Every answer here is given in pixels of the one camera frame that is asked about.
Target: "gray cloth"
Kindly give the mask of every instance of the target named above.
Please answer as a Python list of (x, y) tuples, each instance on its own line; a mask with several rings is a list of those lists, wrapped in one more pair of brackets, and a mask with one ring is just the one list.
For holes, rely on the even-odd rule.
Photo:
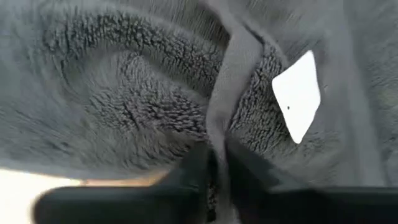
[(230, 33), (223, 64), (211, 93), (206, 114), (206, 130), (218, 161), (217, 222), (231, 223), (233, 208), (229, 197), (228, 163), (225, 155), (225, 133), (238, 107), (241, 95), (249, 85), (251, 74), (261, 61), (262, 44), (244, 24), (230, 13), (224, 1), (207, 1), (206, 5), (220, 17)]
[[(398, 185), (397, 1), (225, 4), (263, 43), (222, 131), (314, 185)], [(229, 53), (244, 43), (221, 16), (197, 0), (0, 0), (0, 167), (82, 179), (171, 168), (209, 140), (213, 96), (232, 88), (225, 62), (257, 57)], [(322, 103), (295, 145), (271, 80), (309, 49)]]

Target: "white surface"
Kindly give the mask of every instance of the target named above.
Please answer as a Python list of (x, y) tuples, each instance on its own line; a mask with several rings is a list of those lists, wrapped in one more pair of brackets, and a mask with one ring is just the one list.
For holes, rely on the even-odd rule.
[(307, 52), (272, 81), (272, 89), (285, 118), (287, 129), (297, 144), (308, 131), (321, 98), (315, 59)]
[(0, 223), (33, 223), (31, 208), (38, 196), (55, 187), (79, 183), (77, 180), (0, 170)]

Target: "paper tag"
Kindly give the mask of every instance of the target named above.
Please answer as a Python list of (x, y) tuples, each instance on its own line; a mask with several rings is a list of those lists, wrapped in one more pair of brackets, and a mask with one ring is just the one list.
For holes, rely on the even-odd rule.
[(297, 144), (310, 128), (321, 103), (317, 70), (312, 51), (272, 80), (272, 89)]

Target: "gray fleece fabric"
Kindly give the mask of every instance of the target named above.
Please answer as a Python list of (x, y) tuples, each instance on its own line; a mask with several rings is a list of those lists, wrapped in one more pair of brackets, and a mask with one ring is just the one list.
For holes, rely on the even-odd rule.
[[(398, 1), (222, 3), (0, 0), (0, 167), (129, 179), (221, 128), (313, 185), (398, 185)], [(322, 103), (296, 145), (271, 80), (310, 49)]]

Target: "gray fabric strap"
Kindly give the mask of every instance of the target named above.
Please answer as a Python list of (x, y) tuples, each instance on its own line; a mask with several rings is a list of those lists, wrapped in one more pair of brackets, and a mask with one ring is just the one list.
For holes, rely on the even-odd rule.
[(206, 115), (206, 130), (218, 163), (219, 198), (217, 223), (234, 222), (229, 196), (228, 164), (225, 158), (224, 134), (243, 91), (248, 86), (254, 67), (260, 61), (262, 44), (240, 24), (222, 1), (208, 1), (231, 35), (223, 64), (216, 79)]

